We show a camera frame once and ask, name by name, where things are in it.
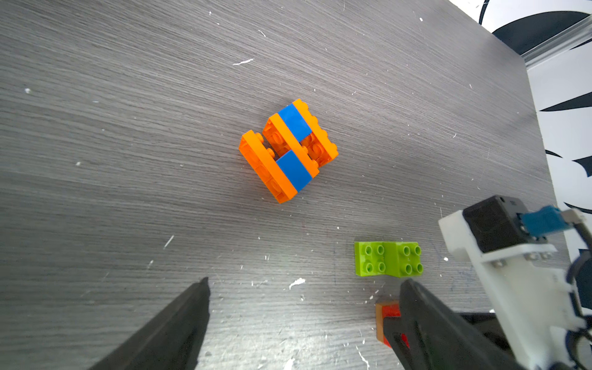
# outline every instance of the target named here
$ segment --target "table surface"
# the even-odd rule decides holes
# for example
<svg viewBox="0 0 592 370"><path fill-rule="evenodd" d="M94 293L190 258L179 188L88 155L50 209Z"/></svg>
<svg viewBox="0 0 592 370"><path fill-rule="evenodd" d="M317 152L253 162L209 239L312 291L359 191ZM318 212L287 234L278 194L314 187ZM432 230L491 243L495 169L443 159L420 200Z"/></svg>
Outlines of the table surface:
<svg viewBox="0 0 592 370"><path fill-rule="evenodd" d="M491 308L437 221L552 202L520 57L447 0L222 3L0 3L3 369L86 368L204 276L199 368L400 368L373 303L401 280L355 240L419 242L422 284ZM297 98L340 155L280 205L238 143Z"/></svg>

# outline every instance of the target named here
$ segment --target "blue connector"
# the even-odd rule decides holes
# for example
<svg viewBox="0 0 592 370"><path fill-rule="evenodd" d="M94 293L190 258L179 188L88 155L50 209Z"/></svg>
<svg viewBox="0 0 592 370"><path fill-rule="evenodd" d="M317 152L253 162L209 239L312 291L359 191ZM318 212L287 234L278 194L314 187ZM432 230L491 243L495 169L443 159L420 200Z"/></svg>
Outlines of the blue connector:
<svg viewBox="0 0 592 370"><path fill-rule="evenodd" d="M278 114L286 126L288 126L288 129L292 132L292 135L294 135L298 142L303 141L305 137L313 133L313 130L310 128L308 123L306 123L294 104L290 104L289 106L280 110Z"/></svg>
<svg viewBox="0 0 592 370"><path fill-rule="evenodd" d="M525 213L520 218L531 236L541 237L571 228L561 215L561 211L552 205L546 205L537 212Z"/></svg>
<svg viewBox="0 0 592 370"><path fill-rule="evenodd" d="M292 183L296 191L301 191L312 181L312 176L292 150L281 156L276 163Z"/></svg>

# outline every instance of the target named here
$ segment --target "cable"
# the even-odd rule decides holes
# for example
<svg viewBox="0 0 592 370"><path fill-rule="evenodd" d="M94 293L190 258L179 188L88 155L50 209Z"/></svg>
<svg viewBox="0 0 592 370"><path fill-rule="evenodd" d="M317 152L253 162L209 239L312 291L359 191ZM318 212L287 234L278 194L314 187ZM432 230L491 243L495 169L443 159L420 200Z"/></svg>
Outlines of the cable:
<svg viewBox="0 0 592 370"><path fill-rule="evenodd" d="M592 233L590 233L590 230L588 230L586 224L583 222L574 224L574 229L578 232L578 234L580 234L580 237L584 239L584 243L586 243L588 246L588 250L592 250Z"/></svg>
<svg viewBox="0 0 592 370"><path fill-rule="evenodd" d="M585 337L587 340L592 339L588 329L580 330L579 332L568 331L567 335L565 336L565 347L567 348L567 354L570 356L572 361L575 362L577 368L581 370L589 370L580 362L577 349L578 342L582 337Z"/></svg>
<svg viewBox="0 0 592 370"><path fill-rule="evenodd" d="M584 240L584 243L588 246L588 250L580 253L580 256L574 261L574 263L571 264L570 269L567 270L565 279L569 284L573 284L575 282L575 277L580 274L580 271L586 265L586 263L590 263L590 259L592 259L592 254L590 253L592 250L592 233L590 233L583 222L575 223L574 229L578 232L582 240ZM592 342L592 335L590 335L589 332L589 330L592 328L592 316L583 316L581 307L576 299L575 292L570 293L570 299L574 307L575 314L579 317L583 317L586 320L586 328L580 330L579 332L568 331L567 335L565 336L565 347L567 348L567 353L575 362L578 369L589 370L580 362L580 358L577 353L577 346L582 337L585 337L588 341Z"/></svg>

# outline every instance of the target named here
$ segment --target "white paint speck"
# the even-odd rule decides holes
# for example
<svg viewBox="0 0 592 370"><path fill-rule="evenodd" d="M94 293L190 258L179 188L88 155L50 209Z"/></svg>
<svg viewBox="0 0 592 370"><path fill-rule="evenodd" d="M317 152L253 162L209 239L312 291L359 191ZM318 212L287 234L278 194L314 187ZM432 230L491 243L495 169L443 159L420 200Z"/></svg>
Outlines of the white paint speck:
<svg viewBox="0 0 592 370"><path fill-rule="evenodd" d="M243 61L242 61L242 62L240 62L240 63L234 63L234 64L232 64L232 65L233 65L233 66L240 66L240 65L242 65L242 64L249 63L249 62L250 62L250 61L252 61L252 60L253 60L253 58L251 58L251 59L247 59L247 60L243 60Z"/></svg>
<svg viewBox="0 0 592 370"><path fill-rule="evenodd" d="M360 352L360 350L358 349L358 346L356 346L356 349L358 350L358 354L360 355L360 358L362 359L362 361L364 361L366 363L366 370L369 370L370 364L368 363L368 360L366 360L364 358L364 356L362 356L362 352Z"/></svg>
<svg viewBox="0 0 592 370"><path fill-rule="evenodd" d="M289 289L292 290L292 287L294 285L304 284L305 281L306 281L306 279L298 278L292 284L290 284Z"/></svg>
<svg viewBox="0 0 592 370"><path fill-rule="evenodd" d="M286 361L286 364L284 365L284 370L292 370L292 365L294 364L294 359L291 358L288 361Z"/></svg>
<svg viewBox="0 0 592 370"><path fill-rule="evenodd" d="M173 238L174 238L174 237L175 237L174 235L172 235L172 236L170 237L169 241L168 241L168 242L166 242L166 244L165 244L165 246L164 246L164 248L163 248L163 249L166 249L166 246L167 246L167 245L169 245L170 241L171 241L171 240L173 240Z"/></svg>

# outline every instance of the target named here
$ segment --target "lego brick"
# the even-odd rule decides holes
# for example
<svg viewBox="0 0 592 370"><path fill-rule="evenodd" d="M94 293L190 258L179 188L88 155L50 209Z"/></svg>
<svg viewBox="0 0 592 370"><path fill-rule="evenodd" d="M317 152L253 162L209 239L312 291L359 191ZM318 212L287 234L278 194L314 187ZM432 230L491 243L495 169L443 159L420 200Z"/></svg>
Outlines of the lego brick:
<svg viewBox="0 0 592 370"><path fill-rule="evenodd" d="M308 155L318 162L319 167L331 162L339 155L339 152L337 152L337 145L329 140L327 131L323 130L318 125L317 117L310 114L308 111L308 105L305 102L298 99L292 104L296 107L312 131L312 133L302 141L302 145L308 149Z"/></svg>
<svg viewBox="0 0 592 370"><path fill-rule="evenodd" d="M569 229L571 226L565 222L561 211L547 205L537 212L525 213L520 216L522 223L531 236L541 237Z"/></svg>
<svg viewBox="0 0 592 370"><path fill-rule="evenodd" d="M422 249L413 242L383 242L385 274L406 278L419 276L423 273L420 260Z"/></svg>
<svg viewBox="0 0 592 370"><path fill-rule="evenodd" d="M387 266L382 242L356 242L353 248L358 276L385 274Z"/></svg>
<svg viewBox="0 0 592 370"><path fill-rule="evenodd" d="M288 129L292 132L292 135L294 135L298 142L303 141L305 137L313 133L294 104L290 104L289 106L280 110L278 114L286 126L288 126Z"/></svg>
<svg viewBox="0 0 592 370"><path fill-rule="evenodd" d="M301 191L313 178L292 150L276 161L296 191Z"/></svg>
<svg viewBox="0 0 592 370"><path fill-rule="evenodd" d="M263 129L263 136L279 156L283 156L289 150L292 150L312 178L318 175L318 163L310 159L308 149L300 145L279 114L276 113L269 117Z"/></svg>
<svg viewBox="0 0 592 370"><path fill-rule="evenodd" d="M279 203L294 198L297 190L274 161L273 150L263 146L261 134L248 131L240 140L239 150Z"/></svg>
<svg viewBox="0 0 592 370"><path fill-rule="evenodd" d="M388 347L391 344L384 336L384 318L385 317L400 317L401 310L399 309L399 301L376 303L376 338L379 342L384 343ZM409 347L409 341L405 334L401 334L401 340Z"/></svg>

